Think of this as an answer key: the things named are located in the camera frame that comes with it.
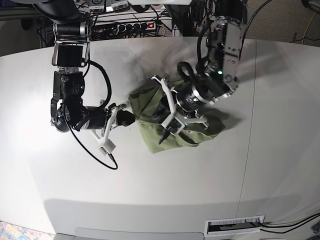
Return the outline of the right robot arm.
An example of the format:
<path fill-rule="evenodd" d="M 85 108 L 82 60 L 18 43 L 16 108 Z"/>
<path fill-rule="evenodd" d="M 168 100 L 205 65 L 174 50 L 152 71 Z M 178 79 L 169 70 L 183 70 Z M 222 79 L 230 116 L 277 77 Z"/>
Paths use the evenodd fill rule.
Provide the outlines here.
<path fill-rule="evenodd" d="M 98 143 L 112 145 L 110 131 L 119 125 L 128 126 L 135 120 L 125 111 L 126 105 L 112 104 L 111 82 L 104 68 L 90 60 L 91 31 L 94 15 L 81 12 L 73 0 L 41 0 L 33 6 L 53 21 L 55 37 L 52 65 L 54 72 L 53 96 L 50 102 L 51 124 L 60 132 L 69 130 L 101 130 L 95 135 Z M 84 106 L 84 67 L 98 68 L 106 82 L 107 97 L 99 106 Z"/>

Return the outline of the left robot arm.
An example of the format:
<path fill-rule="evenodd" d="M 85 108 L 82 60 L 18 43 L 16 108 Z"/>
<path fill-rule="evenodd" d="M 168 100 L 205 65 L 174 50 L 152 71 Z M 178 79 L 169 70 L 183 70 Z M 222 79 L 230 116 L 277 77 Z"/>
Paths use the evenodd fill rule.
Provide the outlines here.
<path fill-rule="evenodd" d="M 212 16 L 197 38 L 197 63 L 177 64 L 178 86 L 154 75 L 163 92 L 164 110 L 159 125 L 165 133 L 177 135 L 184 129 L 222 131 L 225 126 L 213 110 L 204 106 L 230 97 L 238 88 L 237 70 L 241 53 L 241 26 L 247 23 L 246 0 L 217 0 Z"/>

